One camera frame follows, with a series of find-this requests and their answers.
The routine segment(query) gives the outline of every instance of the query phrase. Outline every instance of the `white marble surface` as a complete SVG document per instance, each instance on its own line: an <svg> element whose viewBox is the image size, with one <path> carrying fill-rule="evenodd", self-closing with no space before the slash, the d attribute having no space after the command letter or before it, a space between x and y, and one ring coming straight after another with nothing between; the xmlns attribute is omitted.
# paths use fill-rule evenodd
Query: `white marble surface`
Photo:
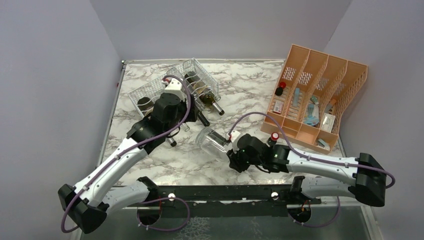
<svg viewBox="0 0 424 240"><path fill-rule="evenodd" d="M141 116L127 93L165 74L177 64L129 64L126 66L113 121L106 143L103 160L120 144L132 125ZM218 102L225 110L223 116L206 109L204 115L210 127L224 135L232 124L243 114L265 112L276 80L280 74L281 63L205 63L203 67L219 82ZM261 132L263 117L251 115L242 120L236 130L249 133L262 141L268 134ZM119 181L118 185L128 185L139 177L147 176L157 185L247 185L247 184L284 184L291 183L294 176L301 173L264 173L254 166L243 173L229 168L227 161L215 159L195 145L197 134L204 128L200 121L188 123L190 130L183 130L175 137L176 147L164 143L156 148L148 158L135 164ZM297 144L293 146L313 152ZM339 144L330 156L341 157Z"/></svg>

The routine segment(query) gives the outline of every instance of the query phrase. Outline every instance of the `peach plastic desk organizer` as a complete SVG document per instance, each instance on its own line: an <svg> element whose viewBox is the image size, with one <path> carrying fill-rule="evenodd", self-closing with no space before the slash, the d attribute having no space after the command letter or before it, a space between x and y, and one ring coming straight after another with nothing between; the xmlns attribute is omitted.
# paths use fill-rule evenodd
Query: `peach plastic desk organizer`
<svg viewBox="0 0 424 240"><path fill-rule="evenodd" d="M367 65L293 44L272 92L267 114L282 126L293 143L329 154L339 138L342 114L367 79L367 71ZM283 94L277 96L274 93L281 82L285 82L286 87ZM298 105L292 106L296 88L300 89ZM316 126L303 123L312 96L317 97L319 102L320 123ZM330 110L335 120L331 132L328 132L320 127L325 107L331 99L337 102ZM276 101L283 102L281 114L273 112ZM268 117L260 130L269 134L279 132ZM318 139L327 142L330 150L319 146Z"/></svg>

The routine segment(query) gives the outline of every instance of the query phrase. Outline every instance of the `metal wire basket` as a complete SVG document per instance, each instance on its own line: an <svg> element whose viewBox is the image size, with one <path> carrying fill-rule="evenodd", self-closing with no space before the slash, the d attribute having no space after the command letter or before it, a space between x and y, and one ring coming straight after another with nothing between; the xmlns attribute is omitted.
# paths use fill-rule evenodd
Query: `metal wire basket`
<svg viewBox="0 0 424 240"><path fill-rule="evenodd" d="M132 104L134 105L138 113L141 115L141 117L144 118L153 110L152 108L154 103L164 92L166 86L162 83L162 79L165 75L175 75L183 79L185 81L185 84L188 86L190 92L194 95L194 101L196 106L199 108L199 110L204 110L205 105L199 99L201 95L196 92L196 90L198 89L193 88L193 85L196 82L189 83L184 77L187 72L196 73L196 76L200 78L198 81L204 82L207 86L206 89L201 92L201 95L206 94L208 92L212 92L214 94L215 101L219 101L221 99L221 96L219 95L218 82L211 76L208 71L206 71L206 69L202 67L202 65L195 58L192 58L176 67L169 69L166 74L128 93Z"/></svg>

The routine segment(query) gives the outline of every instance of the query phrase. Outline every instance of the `gray wall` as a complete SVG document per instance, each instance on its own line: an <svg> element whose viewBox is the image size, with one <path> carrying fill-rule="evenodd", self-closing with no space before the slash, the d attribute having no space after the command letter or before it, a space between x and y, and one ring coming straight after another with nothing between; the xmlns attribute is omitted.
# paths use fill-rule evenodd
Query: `gray wall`
<svg viewBox="0 0 424 240"><path fill-rule="evenodd" d="M372 154L397 183L375 208L385 240L424 235L424 1L353 0L325 51L369 65L345 114L348 155Z"/></svg>
<svg viewBox="0 0 424 240"><path fill-rule="evenodd" d="M90 0L119 56L285 58L323 50L351 0Z"/></svg>
<svg viewBox="0 0 424 240"><path fill-rule="evenodd" d="M0 0L0 35L0 239L68 239L57 190L97 163L120 58L88 0Z"/></svg>

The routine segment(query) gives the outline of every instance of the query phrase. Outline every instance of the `red bottle cap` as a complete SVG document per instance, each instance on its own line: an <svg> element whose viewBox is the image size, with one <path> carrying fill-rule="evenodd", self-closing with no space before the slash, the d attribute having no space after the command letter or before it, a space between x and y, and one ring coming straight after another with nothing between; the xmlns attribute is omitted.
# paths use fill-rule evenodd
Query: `red bottle cap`
<svg viewBox="0 0 424 240"><path fill-rule="evenodd" d="M276 132L273 132L273 133L271 134L271 139L272 139L273 141L277 141L279 137L280 137L280 135L278 135L278 133L276 133Z"/></svg>

